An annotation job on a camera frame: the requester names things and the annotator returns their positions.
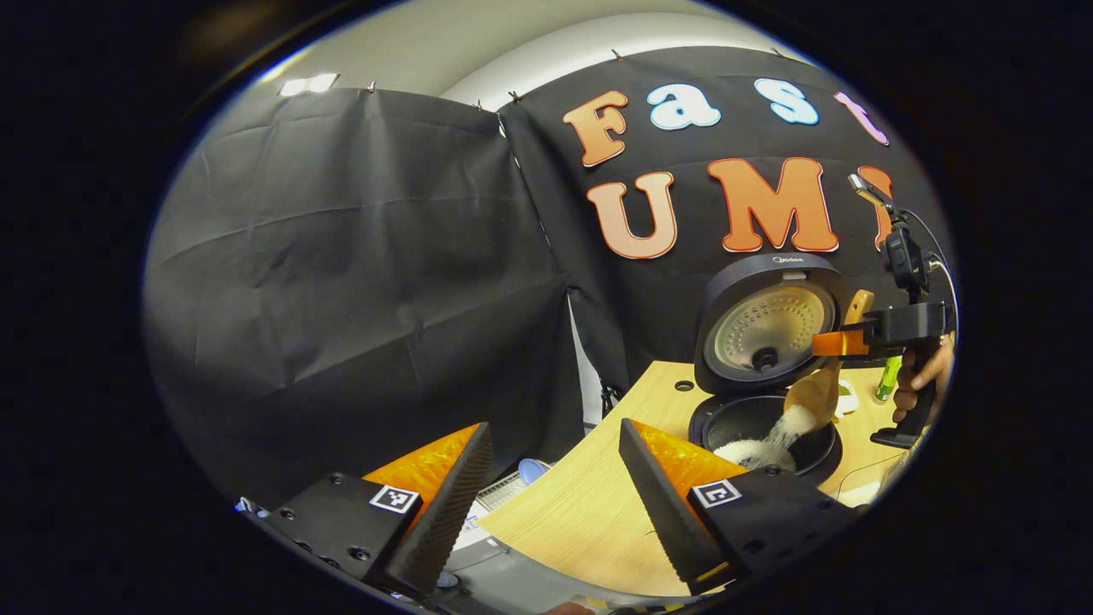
black cloth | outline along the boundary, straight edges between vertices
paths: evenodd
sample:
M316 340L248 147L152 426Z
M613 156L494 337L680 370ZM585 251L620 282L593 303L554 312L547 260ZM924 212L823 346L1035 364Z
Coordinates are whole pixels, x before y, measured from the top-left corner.
M478 422L496 477L583 435L565 283L494 114L400 92L236 105L164 200L156 386L227 497L277 507Z
M815 125L789 123L756 92L756 79L787 81L799 87L816 109ZM667 84L698 87L710 106L721 111L708 127L663 130L650 121L646 96ZM593 167L581 163L584 147L563 116L611 90L625 94L621 154ZM834 98L836 92L872 110L870 119L890 145L875 141L850 111ZM640 378L653 360L691 363L694 358L700 298L706 283L729 263L751 253L794 252L790 239L781 249L764 245L757 252L729 252L722 237L729 232L725 192L707 173L710 162L742 157L772 188L777 188L784 161L804 156L823 167L822 186L832 230L839 247L821 252L855 287L875 293L875 305L906 304L877 250L873 205L857 196L847 181L859 166L874 166L892 178L893 197L918 213L930 226L950 259L954 251L939 198L921 165L880 109L833 74L765 51L727 47L681 47L606 60L572 72L501 109L508 141L519 159L543 226L565 270L574 318L589 360L611 386L622 391ZM674 246L665 255L634 260L614 253L606 244L589 188L621 181L623 203L635 236L653 232L645 193L636 189L639 175L667 170L678 225ZM931 248L917 222L913 236ZM796 222L790 227L790 236ZM955 269L955 262L950 261ZM932 275L930 298L950 299L943 276Z

wrinkled fabric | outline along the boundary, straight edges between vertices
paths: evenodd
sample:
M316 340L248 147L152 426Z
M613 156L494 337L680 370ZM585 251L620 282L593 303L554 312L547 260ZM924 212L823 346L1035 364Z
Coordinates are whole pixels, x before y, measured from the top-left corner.
M144 276L166 411L228 497L277 507L468 425L494 477L583 435L565 283L497 117L333 90L228 109Z

wooden desk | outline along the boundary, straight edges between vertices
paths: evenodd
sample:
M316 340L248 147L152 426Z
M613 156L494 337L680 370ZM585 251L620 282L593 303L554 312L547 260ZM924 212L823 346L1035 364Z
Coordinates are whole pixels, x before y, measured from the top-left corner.
M869 435L892 427L894 406L872 392L883 370L844 370L841 379L858 395L858 409L836 425L843 461L820 489L835 497L843 480L871 464L894 463L898 449L874 445ZM709 395L694 382L690 364L654 363L619 405L541 478L479 524L505 544L560 572L619 592L686 596L653 530L630 474L619 457L623 418L686 439L694 410Z

orange letter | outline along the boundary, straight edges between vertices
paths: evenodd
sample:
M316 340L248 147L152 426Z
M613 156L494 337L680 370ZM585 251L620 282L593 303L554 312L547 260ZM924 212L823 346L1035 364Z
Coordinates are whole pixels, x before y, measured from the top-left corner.
M622 194L626 186L620 182L603 184L588 190L588 200L596 205L600 216L603 240L615 253L626 258L656 258L675 245L675 212L668 186L672 185L671 173L646 173L634 180L637 189L645 192L653 211L653 234L636 237L630 232L626 210L622 205Z
M623 142L612 141L608 135L608 130L615 134L626 131L626 120L615 108L622 106L626 106L626 96L612 90L562 116L562 121L573 126L585 145L585 155L580 156L585 166L596 166L622 153ZM602 116L597 113L599 109L603 109Z
M880 168L874 166L859 166L858 175L862 179L880 188L884 196L892 198L892 178ZM881 241L892 232L892 218L888 211L879 204L873 204L877 209L877 251L881 250Z
M763 247L763 237L752 227L752 215L774 247L780 249L795 213L794 247L804 251L834 251L838 247L820 186L823 167L819 162L808 157L786 158L777 191L745 159L718 159L709 163L706 170L721 180L729 208L729 234L721 241L725 249L755 251Z

green bottle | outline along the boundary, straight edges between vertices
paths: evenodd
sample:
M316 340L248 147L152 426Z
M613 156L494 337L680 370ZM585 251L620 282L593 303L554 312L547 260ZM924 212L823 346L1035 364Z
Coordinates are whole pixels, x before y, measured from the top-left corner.
M884 374L881 375L881 382L877 386L877 400L888 402L892 391L895 390L896 376L900 374L901 366L903 366L903 357L889 357L888 364L884 366Z

